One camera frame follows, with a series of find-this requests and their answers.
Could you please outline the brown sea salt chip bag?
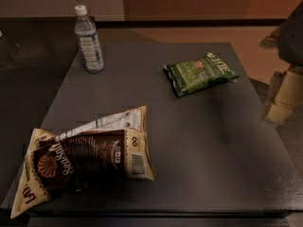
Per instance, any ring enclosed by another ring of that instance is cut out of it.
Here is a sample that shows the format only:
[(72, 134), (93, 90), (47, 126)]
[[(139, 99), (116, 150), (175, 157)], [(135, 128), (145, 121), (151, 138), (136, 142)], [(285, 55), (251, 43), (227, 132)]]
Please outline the brown sea salt chip bag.
[(101, 183), (114, 173), (152, 180), (146, 111), (141, 106), (107, 115), (59, 135), (35, 129), (10, 216)]

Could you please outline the green chip bag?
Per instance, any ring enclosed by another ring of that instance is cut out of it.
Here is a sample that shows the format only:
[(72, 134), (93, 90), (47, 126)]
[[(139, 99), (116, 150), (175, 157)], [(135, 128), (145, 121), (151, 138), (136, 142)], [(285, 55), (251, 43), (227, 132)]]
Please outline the green chip bag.
[(182, 61), (165, 65), (164, 68), (178, 97), (236, 81), (239, 77), (222, 59), (211, 52), (207, 52), (197, 61)]

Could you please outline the clear blue-label plastic water bottle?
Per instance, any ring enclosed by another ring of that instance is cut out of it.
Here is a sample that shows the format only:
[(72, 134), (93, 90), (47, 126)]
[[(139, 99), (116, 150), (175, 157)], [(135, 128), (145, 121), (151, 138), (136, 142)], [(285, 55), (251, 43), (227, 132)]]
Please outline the clear blue-label plastic water bottle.
[(75, 6), (77, 21), (75, 34), (84, 63), (90, 73), (98, 73), (104, 69), (104, 59), (95, 22), (88, 16), (85, 5)]

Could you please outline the cardboard box at right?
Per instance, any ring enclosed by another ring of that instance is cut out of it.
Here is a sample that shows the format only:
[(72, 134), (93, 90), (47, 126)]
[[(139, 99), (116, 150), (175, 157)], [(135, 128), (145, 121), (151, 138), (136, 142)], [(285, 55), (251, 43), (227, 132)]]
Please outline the cardboard box at right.
[(286, 71), (274, 72), (265, 101), (263, 118), (282, 123), (303, 102), (303, 67), (291, 65)]

